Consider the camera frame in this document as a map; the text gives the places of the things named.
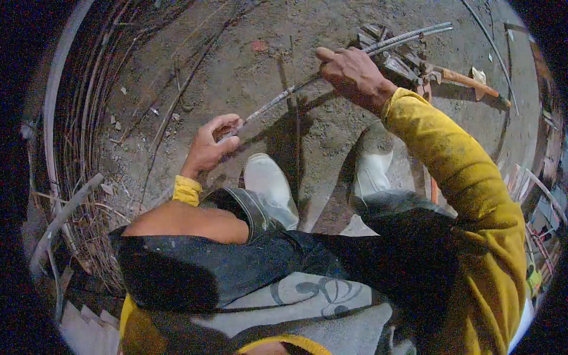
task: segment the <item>paper scrap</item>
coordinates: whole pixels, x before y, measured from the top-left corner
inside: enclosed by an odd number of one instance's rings
[[[471,67],[471,72],[473,74],[473,79],[475,81],[477,81],[478,83],[487,85],[487,77],[485,76],[485,73],[481,70],[477,70],[475,67]],[[475,99],[477,101],[481,100],[481,98],[485,95],[485,91],[479,89],[479,88],[475,88]]]
[[[114,196],[114,189],[111,185],[105,185],[104,183],[102,183],[101,189],[103,189],[103,191],[108,193],[109,195]]]

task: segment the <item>left hand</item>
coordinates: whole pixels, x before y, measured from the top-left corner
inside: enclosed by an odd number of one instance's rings
[[[238,115],[227,114],[217,116],[201,127],[193,138],[179,174],[195,180],[200,172],[213,170],[225,154],[233,152],[240,144],[237,136],[232,136],[223,143],[217,141],[242,125],[243,120]]]

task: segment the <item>metal pipe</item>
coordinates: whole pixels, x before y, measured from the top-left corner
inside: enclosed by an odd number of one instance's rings
[[[491,36],[489,35],[487,30],[485,29],[485,26],[483,25],[483,23],[481,23],[479,16],[473,11],[473,9],[471,8],[471,6],[469,6],[469,4],[467,3],[466,0],[462,0],[462,2],[465,5],[465,7],[467,7],[469,12],[471,13],[471,16],[473,16],[475,21],[477,21],[477,24],[481,27],[481,30],[485,34],[485,37],[487,37],[487,40],[489,41],[489,43],[493,47],[493,51],[495,51],[495,54],[497,55],[497,59],[499,60],[499,64],[501,65],[501,69],[503,70],[503,73],[505,74],[505,79],[507,79],[507,84],[509,84],[509,91],[511,92],[511,98],[513,99],[513,104],[515,105],[515,111],[517,111],[517,116],[519,116],[519,107],[517,106],[517,99],[515,98],[515,93],[513,92],[513,85],[511,84],[511,78],[509,78],[509,73],[507,72],[507,69],[505,68],[505,64],[503,63],[503,59],[501,58],[501,54],[499,54],[499,51],[497,50],[497,46],[495,45],[495,42],[493,42],[493,40],[491,39]]]
[[[437,33],[440,33],[440,32],[449,31],[449,30],[452,30],[452,29],[453,29],[453,27],[452,27],[451,22],[443,22],[443,23],[435,24],[435,25],[432,25],[432,26],[421,28],[419,30],[407,32],[405,34],[402,34],[402,35],[399,35],[399,36],[396,36],[396,37],[393,37],[393,38],[389,38],[389,39],[384,40],[384,41],[377,42],[377,43],[373,44],[372,46],[363,49],[363,52],[367,53],[368,56],[372,57],[379,52],[385,51],[385,50],[390,49],[390,48],[398,47],[398,46],[400,46],[400,45],[402,45],[402,44],[404,44],[408,41],[418,39],[420,36],[433,35],[433,34],[437,34]],[[248,116],[244,120],[243,126],[245,124],[247,124],[250,120],[253,120],[256,117],[258,117],[258,116],[262,115],[263,113],[267,112],[268,110],[270,110],[270,108],[272,108],[274,105],[276,105],[277,103],[279,103],[280,101],[285,99],[288,95],[300,90],[301,88],[303,88],[304,86],[306,86],[308,84],[313,83],[314,81],[318,80],[320,77],[321,77],[320,74],[317,73],[317,74],[312,75],[308,81],[306,81],[305,83],[303,83],[301,85],[290,86],[289,88],[287,88],[286,90],[281,92],[278,96],[276,96],[274,99],[272,99],[272,101],[270,101],[266,105],[262,106],[259,110],[253,112],[250,116]],[[225,140],[227,140],[229,137],[237,135],[239,133],[239,131],[242,129],[243,126],[241,126],[240,128],[236,129],[233,132],[227,133],[223,138],[221,138],[219,140],[218,143],[222,143]]]

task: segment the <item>metal bar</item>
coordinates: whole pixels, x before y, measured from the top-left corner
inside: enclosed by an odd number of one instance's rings
[[[400,36],[392,37],[392,38],[389,38],[387,40],[377,42],[374,45],[372,45],[371,47],[367,47],[367,48],[363,49],[363,52],[367,53],[368,56],[372,57],[375,54],[377,54],[378,52],[383,52],[383,51],[388,50],[390,48],[398,47],[398,46],[400,46],[400,45],[402,45],[402,44],[404,44],[408,41],[418,39],[420,36],[433,35],[433,34],[437,34],[437,33],[440,33],[440,32],[449,31],[449,30],[452,30],[452,29],[453,29],[453,27],[452,27],[451,22],[444,22],[444,23],[435,24],[433,26],[424,27],[424,28],[421,28],[421,29],[416,30],[416,31],[408,32],[408,33],[402,34]],[[256,117],[258,117],[258,116],[262,115],[263,113],[267,112],[268,110],[270,110],[274,105],[276,105],[277,103],[282,101],[288,95],[294,93],[295,91],[300,90],[301,88],[303,88],[306,85],[313,83],[314,81],[318,80],[319,78],[320,78],[320,75],[319,75],[319,73],[317,73],[317,74],[312,75],[307,82],[305,82],[301,85],[290,86],[288,89],[284,90],[278,96],[276,96],[272,101],[270,101],[266,105],[262,106],[258,111],[255,111],[250,116],[248,116],[244,120],[243,126],[245,124],[247,124],[250,120],[253,120]],[[235,132],[229,132],[223,138],[221,138],[218,143],[222,143],[226,139],[228,139],[229,137],[237,135],[239,133],[239,131],[242,129],[242,127],[238,128]]]
[[[375,46],[372,45],[372,46],[369,47],[369,48],[363,49],[363,52],[365,52],[365,51],[368,50],[368,52],[366,52],[366,53],[369,54],[369,57],[372,57],[372,56],[376,55],[376,54],[379,53],[379,52],[388,51],[389,49],[398,47],[398,46],[400,46],[400,45],[403,45],[403,44],[406,43],[406,42],[410,42],[410,41],[419,39],[421,36],[435,35],[435,34],[439,34],[439,33],[442,33],[442,32],[449,31],[449,30],[453,30],[453,29],[454,29],[453,27],[446,27],[446,28],[438,28],[438,29],[436,29],[436,30],[431,30],[431,31],[420,32],[420,33],[418,33],[417,35],[400,39],[400,40],[398,40],[398,41],[396,41],[396,42],[394,42],[394,43],[390,43],[390,44],[387,44],[387,45],[384,45],[384,46],[381,46],[381,47],[377,47],[376,49],[373,49],[373,47],[375,47]]]
[[[475,11],[473,11],[473,9],[471,8],[471,6],[469,6],[469,4],[467,3],[466,0],[462,0],[462,2],[465,5],[465,7],[467,7],[469,12],[471,13],[471,16],[473,16],[475,21],[477,21],[477,24],[481,27],[481,30],[485,34],[485,37],[487,37],[487,40],[489,41],[489,43],[493,47],[493,51],[495,51],[495,54],[497,55],[497,59],[499,60],[499,64],[501,65],[501,69],[503,70],[503,73],[505,74],[505,79],[507,79],[507,84],[509,84],[509,91],[511,92],[511,98],[513,99],[513,104],[515,105],[515,111],[517,111],[517,116],[519,116],[519,107],[517,106],[517,99],[515,98],[515,92],[513,91],[513,85],[511,84],[511,78],[509,78],[509,73],[507,72],[507,68],[505,68],[505,64],[503,63],[503,58],[501,58],[501,54],[499,54],[499,51],[497,50],[497,46],[495,45],[495,42],[493,42],[493,40],[491,39],[491,36],[489,35],[487,30],[485,29],[485,26],[483,25],[483,23],[479,19],[479,16],[475,13]]]
[[[83,19],[91,8],[93,0],[83,0],[73,10],[65,28],[61,32],[61,37],[57,43],[55,53],[53,53],[53,60],[49,69],[49,77],[45,86],[45,101],[43,106],[44,128],[43,138],[45,142],[45,162],[47,165],[47,173],[49,181],[51,182],[51,191],[54,197],[59,198],[60,189],[59,181],[57,178],[57,164],[55,162],[55,155],[53,153],[53,120],[55,116],[55,106],[57,104],[57,91],[61,81],[61,73],[63,67],[73,44],[73,40]],[[60,202],[55,201],[53,204],[55,213],[58,214],[63,209]],[[71,244],[73,251],[77,249],[74,240],[69,230],[68,225],[63,226],[63,231]]]

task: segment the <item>orange handle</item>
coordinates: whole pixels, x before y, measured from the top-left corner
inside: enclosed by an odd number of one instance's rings
[[[485,93],[490,94],[491,96],[499,98],[499,93],[497,92],[497,90],[493,89],[492,87],[489,87],[487,85],[479,83],[479,82],[473,80],[470,77],[456,73],[456,72],[454,72],[453,70],[450,70],[450,69],[446,69],[446,68],[437,68],[437,69],[442,72],[442,75],[444,76],[445,80],[453,81],[453,82],[459,82],[459,83],[467,85],[469,87],[474,87],[476,89],[484,91]],[[504,101],[505,101],[505,104],[507,105],[507,107],[512,106],[511,101],[509,101],[507,99],[504,99]]]

